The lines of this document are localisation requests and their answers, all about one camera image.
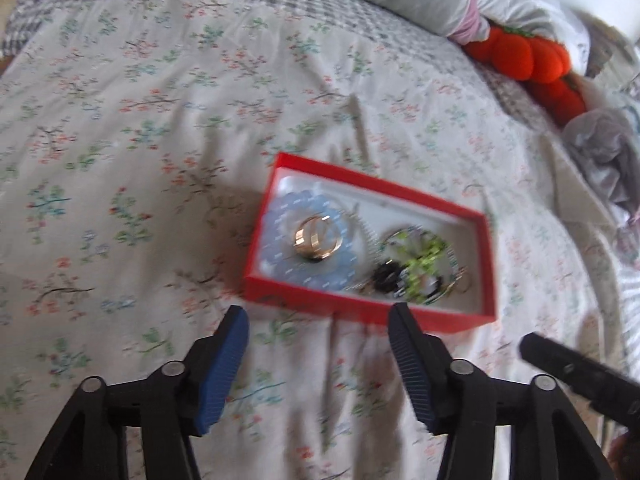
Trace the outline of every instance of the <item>bedsheet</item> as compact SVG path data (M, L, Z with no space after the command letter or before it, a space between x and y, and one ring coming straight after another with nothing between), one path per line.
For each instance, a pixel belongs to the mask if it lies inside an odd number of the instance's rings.
M615 361L616 282L575 168L459 49L428 51L245 0L100 1L39 28L0 79L4 479L82 378L146 376L233 303L250 345L222 420L193 441L203 478L435 478L443 441L415 420L383 328L241 298L279 151L485 212L500 320L445 336L456 357L528 381L517 344L539 330ZM138 432L129 443L139 478ZM501 432L496 478L508 449Z

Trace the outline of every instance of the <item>stuffed toy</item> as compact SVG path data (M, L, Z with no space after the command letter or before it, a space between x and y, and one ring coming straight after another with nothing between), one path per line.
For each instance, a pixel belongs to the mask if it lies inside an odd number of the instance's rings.
M471 58L521 81L560 127L585 113L580 94L563 78L571 70L564 46L513 28L491 26L489 38L463 47Z

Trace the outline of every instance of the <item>bed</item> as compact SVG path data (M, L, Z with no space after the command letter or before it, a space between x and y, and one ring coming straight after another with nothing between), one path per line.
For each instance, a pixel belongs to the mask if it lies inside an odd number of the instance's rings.
M230 304L250 344L222 420L193 440L203 478L436 476L443 441L415 420L383 328L242 300L280 151L487 215L499 321L443 336L455 357L529 381L517 345L537 330L628 366L636 288L596 199L546 114L455 44L363 0L20 0L7 31L3 479L24 476L82 378L142 378ZM128 441L143 478L140 434ZM501 431L495 478L509 449Z

